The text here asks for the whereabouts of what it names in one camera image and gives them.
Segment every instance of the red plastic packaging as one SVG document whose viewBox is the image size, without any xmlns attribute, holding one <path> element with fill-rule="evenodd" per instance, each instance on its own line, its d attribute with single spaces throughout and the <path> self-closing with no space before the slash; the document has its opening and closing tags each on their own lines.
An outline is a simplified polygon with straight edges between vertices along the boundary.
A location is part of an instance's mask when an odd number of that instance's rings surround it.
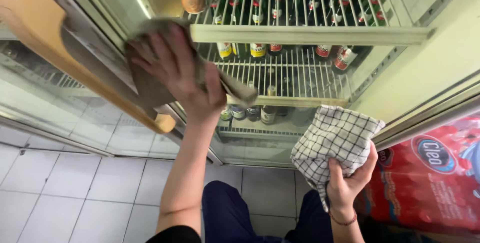
<svg viewBox="0 0 480 243">
<path fill-rule="evenodd" d="M 480 113 L 381 152 L 356 209 L 437 233 L 480 233 Z"/>
</svg>

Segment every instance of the person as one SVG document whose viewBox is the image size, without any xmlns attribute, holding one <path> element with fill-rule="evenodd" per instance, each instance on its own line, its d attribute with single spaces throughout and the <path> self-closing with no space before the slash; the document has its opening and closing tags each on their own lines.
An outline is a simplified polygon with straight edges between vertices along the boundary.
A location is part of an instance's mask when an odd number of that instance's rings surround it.
<svg viewBox="0 0 480 243">
<path fill-rule="evenodd" d="M 378 157 L 373 143 L 367 161 L 350 178 L 343 178 L 339 163 L 329 159 L 330 215 L 324 212 L 318 193 L 309 191 L 303 198 L 297 226 L 285 239 L 255 234 L 247 204 L 237 189 L 220 181 L 204 188 L 206 155 L 226 95 L 211 62 L 205 65 L 206 91 L 195 83 L 193 54 L 183 29 L 171 24 L 170 30 L 171 47 L 161 35 L 152 33 L 148 38 L 154 54 L 134 41 L 126 50 L 129 61 L 157 77 L 188 115 L 183 142 L 162 194 L 156 234 L 147 243 L 201 242 L 201 204 L 206 243 L 363 242 L 353 200 L 371 178 Z"/>
</svg>

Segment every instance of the forearm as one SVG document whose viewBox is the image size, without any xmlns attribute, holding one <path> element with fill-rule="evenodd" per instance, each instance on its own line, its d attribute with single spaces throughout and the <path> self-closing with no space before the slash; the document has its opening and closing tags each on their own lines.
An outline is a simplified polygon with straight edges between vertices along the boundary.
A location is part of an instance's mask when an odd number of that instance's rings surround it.
<svg viewBox="0 0 480 243">
<path fill-rule="evenodd" d="M 353 208 L 348 208 L 344 210 L 333 209 L 331 214 L 338 222 L 346 223 L 353 218 L 355 213 Z M 334 243 L 365 243 L 362 233 L 360 232 L 360 227 L 358 226 L 358 221 L 347 226 L 340 225 L 333 219 L 331 219 L 331 223 Z"/>
<path fill-rule="evenodd" d="M 213 123 L 187 124 L 160 202 L 158 231 L 188 225 L 200 232 L 200 204 Z"/>
</svg>

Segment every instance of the black sleeve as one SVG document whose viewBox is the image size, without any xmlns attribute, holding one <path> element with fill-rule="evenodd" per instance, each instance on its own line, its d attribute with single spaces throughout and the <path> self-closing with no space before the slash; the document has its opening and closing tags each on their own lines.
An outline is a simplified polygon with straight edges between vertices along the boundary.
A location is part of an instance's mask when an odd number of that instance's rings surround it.
<svg viewBox="0 0 480 243">
<path fill-rule="evenodd" d="M 189 226 L 179 225 L 167 228 L 154 235 L 146 243 L 202 243 L 200 236 Z"/>
</svg>

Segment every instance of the dark blue pants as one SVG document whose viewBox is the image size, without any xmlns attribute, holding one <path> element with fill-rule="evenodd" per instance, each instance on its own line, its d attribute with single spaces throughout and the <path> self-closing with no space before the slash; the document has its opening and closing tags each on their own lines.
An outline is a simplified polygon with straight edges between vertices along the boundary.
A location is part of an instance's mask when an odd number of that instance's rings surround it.
<svg viewBox="0 0 480 243">
<path fill-rule="evenodd" d="M 278 237 L 257 236 L 250 222 L 248 206 L 237 189 L 212 181 L 203 189 L 201 199 L 206 243 L 282 242 Z M 333 242 L 330 216 L 325 213 L 318 192 L 303 197 L 300 218 L 285 239 L 291 243 Z"/>
</svg>

